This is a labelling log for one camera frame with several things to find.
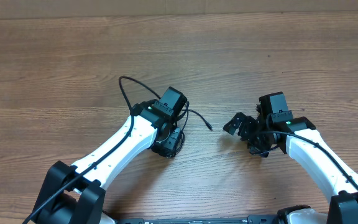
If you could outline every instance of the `wire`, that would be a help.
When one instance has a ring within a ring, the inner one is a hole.
[[[138,81],[138,80],[136,80],[134,78],[126,77],[126,76],[119,77],[119,80],[121,80],[121,79],[127,79],[127,80],[130,80],[130,81],[136,82],[139,85],[141,85],[142,87],[146,88],[148,91],[152,92],[158,99],[161,99],[161,97],[160,97],[160,95],[158,93],[156,93],[154,90],[152,90],[150,87],[148,87],[146,84],[142,83],[141,81]]]
[[[104,156],[100,157],[100,159],[98,159],[96,162],[92,163],[87,169],[85,169],[83,172],[81,172],[80,174],[76,175],[71,181],[69,181],[67,184],[65,184],[63,187],[61,187],[59,190],[57,190],[52,196],[50,196],[48,199],[46,199],[44,202],[42,202],[42,204],[40,206],[38,206],[37,209],[35,209],[24,221],[22,224],[27,224],[31,219],[33,219],[42,209],[45,208],[45,206],[51,202],[54,198],[56,198],[57,196],[59,196],[61,193],[63,193],[66,189],[69,189],[70,187],[73,187],[73,185],[80,179],[82,178],[86,173],[88,173],[89,171],[91,171],[92,169],[94,169],[98,164],[100,164],[103,160],[105,160],[105,158],[107,158],[108,156],[110,156],[121,144],[124,143],[124,141],[131,136],[131,132],[132,129],[134,127],[134,115],[132,113],[132,106],[131,103],[128,100],[127,95],[125,94],[124,88],[122,87],[122,79],[127,79],[127,80],[131,80],[133,82],[136,82],[140,85],[142,85],[143,87],[145,87],[146,89],[148,89],[149,91],[151,91],[155,96],[157,96],[158,98],[160,98],[160,96],[154,92],[152,89],[150,89],[147,85],[144,85],[143,83],[141,83],[140,81],[137,81],[134,78],[131,77],[125,77],[125,76],[121,76],[118,79],[119,82],[119,88],[121,90],[121,93],[127,103],[127,106],[129,108],[129,112],[131,115],[131,126],[129,127],[129,130],[127,131],[126,135],[112,148],[110,149],[110,151],[108,151]]]
[[[266,128],[267,128],[268,130],[270,130],[269,120],[270,120],[271,115],[272,115],[272,113],[269,113],[269,114],[266,116]]]
[[[180,132],[180,145],[175,149],[175,155],[177,155],[180,150],[182,149],[183,145],[185,143],[185,133],[183,131]]]
[[[205,125],[207,126],[207,128],[208,128],[209,130],[213,131],[212,125],[211,125],[208,121],[205,120],[205,118],[203,117],[203,115],[199,114],[199,112],[197,112],[197,111],[195,111],[195,110],[189,110],[189,111],[192,112],[192,113],[194,113],[194,114],[196,114],[196,115],[198,115],[198,116],[204,121],[204,123],[205,123]]]
[[[182,127],[182,129],[181,129],[181,131],[183,132],[183,130],[185,129],[185,127],[186,127],[186,124],[187,124],[187,120],[189,119],[189,105],[190,105],[190,102],[189,101],[187,101],[186,102],[186,109],[185,109],[185,114],[186,114],[186,120],[185,120],[185,123],[184,123],[184,125],[183,125],[183,127]]]
[[[323,148],[322,146],[320,146],[320,144],[318,144],[317,142],[313,142],[310,139],[304,138],[302,136],[299,136],[297,134],[292,134],[292,133],[286,133],[283,131],[261,131],[259,133],[256,133],[254,137],[256,137],[256,135],[261,135],[261,134],[285,134],[287,136],[293,136],[295,138],[304,140],[307,143],[310,143],[311,145],[313,145],[314,147],[317,147],[318,149],[320,149],[324,154],[326,154],[328,156],[328,158],[333,162],[333,164],[338,168],[339,171],[341,171],[341,173],[343,174],[344,177],[346,177],[346,179],[353,185],[353,187],[358,191],[358,185],[354,182],[352,176],[350,176],[349,174],[347,174],[347,172],[341,167],[341,165],[338,163],[337,160],[335,160],[335,158],[327,151],[325,150],[325,148]]]
[[[278,145],[274,146],[273,148],[269,149],[268,151],[264,151],[264,152],[260,152],[260,153],[251,153],[251,155],[253,155],[253,156],[263,155],[263,154],[265,154],[267,152],[271,152],[271,151],[273,151],[273,150],[275,150],[277,148],[278,148]]]

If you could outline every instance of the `black bracket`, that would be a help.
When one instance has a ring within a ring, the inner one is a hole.
[[[118,220],[117,224],[275,224],[276,217],[276,215],[250,215],[244,218],[173,218],[166,220],[130,218]]]
[[[327,224],[358,224],[358,203],[345,191],[331,197]]]
[[[303,129],[316,129],[316,127],[305,117],[293,118],[292,111],[288,109],[287,101],[283,92],[272,93],[259,98],[256,106],[259,113],[254,119],[243,113],[237,113],[223,130],[233,135],[238,129],[241,141],[248,141],[247,147],[252,155],[267,157],[269,152],[280,148],[285,154],[285,142],[287,135],[284,134],[258,134],[263,131],[281,131],[294,133]]]
[[[77,175],[76,167],[56,162],[47,172],[34,209],[52,196],[65,183]],[[81,178],[74,188],[82,191],[80,199],[62,193],[45,206],[32,221],[37,224],[95,224],[99,223],[103,211],[106,191],[100,187],[100,182],[90,182]]]

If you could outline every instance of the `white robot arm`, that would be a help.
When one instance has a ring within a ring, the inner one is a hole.
[[[135,116],[134,127],[131,135],[122,143],[110,156],[105,158],[95,169],[84,175],[84,178],[90,182],[94,180],[100,181],[104,190],[110,186],[111,182],[125,168],[128,163],[145,149],[149,149],[157,136],[157,129],[152,123],[141,116]],[[131,117],[113,136],[103,143],[97,150],[93,151],[86,157],[74,162],[72,166],[76,166],[75,172],[81,173],[88,168],[93,162],[104,156],[111,148],[113,148],[127,133],[131,125]]]
[[[327,150],[358,185],[358,174],[328,147],[317,130],[304,129],[295,131],[295,134],[316,142]],[[339,195],[342,191],[350,194],[358,192],[333,164],[331,159],[312,144],[294,136],[288,136],[286,148],[288,155],[296,160],[314,180],[328,203],[331,202],[332,196]],[[318,213],[312,208],[296,210],[287,215],[288,224],[326,224],[327,219],[328,214]]]
[[[328,215],[298,205],[279,210],[278,219],[285,224],[357,224],[358,174],[328,147],[314,124],[294,118],[282,92],[260,97],[257,111],[257,119],[237,113],[223,130],[233,135],[238,129],[252,155],[267,157],[279,147],[309,173],[330,204]]]

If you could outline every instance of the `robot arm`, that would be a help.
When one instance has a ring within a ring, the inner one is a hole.
[[[313,142],[317,142],[325,148],[341,165],[341,167],[352,176],[354,182],[358,185],[358,174],[347,166],[323,141],[317,130],[304,129],[295,131],[295,134],[305,137]],[[356,193],[357,190],[343,176],[338,168],[332,163],[326,154],[313,145],[293,136],[288,136],[286,141],[286,150],[288,155],[296,160],[310,175],[314,182],[323,192],[328,203],[331,197],[339,195],[340,191],[347,193]]]
[[[259,103],[257,119],[237,113],[223,130],[233,135],[238,129],[252,155],[267,157],[279,147],[309,173],[330,203],[328,215],[299,205],[278,211],[279,219],[286,224],[358,223],[358,174],[328,147],[313,123],[293,117],[282,92],[262,96]]]
[[[170,87],[161,99],[134,105],[131,134],[109,156],[111,149],[128,135],[132,116],[91,154],[71,166],[56,162],[42,184],[34,206],[34,210],[39,212],[31,214],[32,221],[37,224],[114,224],[114,220],[102,212],[106,189],[118,173],[145,149],[151,148],[163,157],[176,156],[180,150],[179,143],[183,143],[176,122],[186,102],[187,98],[181,92]],[[95,165],[94,169],[80,175]],[[74,190],[81,196],[77,201],[64,192],[57,193],[62,189]]]
[[[149,149],[157,137],[157,129],[152,123],[141,116],[136,116],[134,128],[131,135],[121,144],[109,157],[105,158],[95,169],[84,175],[84,178],[90,182],[100,181],[100,187],[104,190],[110,186],[112,180],[125,168],[128,163],[145,149]],[[111,138],[103,143],[97,150],[93,151],[86,157],[74,162],[72,166],[77,167],[75,172],[81,173],[93,162],[104,156],[113,148],[127,133],[131,125],[131,117]]]

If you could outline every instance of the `wooden table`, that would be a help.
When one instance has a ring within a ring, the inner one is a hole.
[[[121,75],[182,91],[214,131],[190,114],[175,159],[136,157],[107,192],[116,218],[327,212],[295,161],[252,157],[221,131],[276,91],[358,172],[358,12],[0,21],[0,223],[22,223],[54,162],[71,164],[121,127]],[[132,103],[153,98],[125,88]]]

